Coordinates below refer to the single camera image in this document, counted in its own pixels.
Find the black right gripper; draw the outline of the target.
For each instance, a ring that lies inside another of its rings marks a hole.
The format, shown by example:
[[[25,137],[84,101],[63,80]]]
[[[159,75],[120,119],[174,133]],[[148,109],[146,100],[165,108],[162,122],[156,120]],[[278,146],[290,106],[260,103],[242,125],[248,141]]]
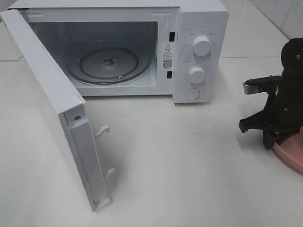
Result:
[[[285,131],[303,125],[303,39],[293,38],[282,49],[283,71],[273,93],[266,116],[275,131],[265,130],[267,121],[263,111],[241,119],[238,127],[242,133],[249,129],[263,130],[263,144],[271,149]]]

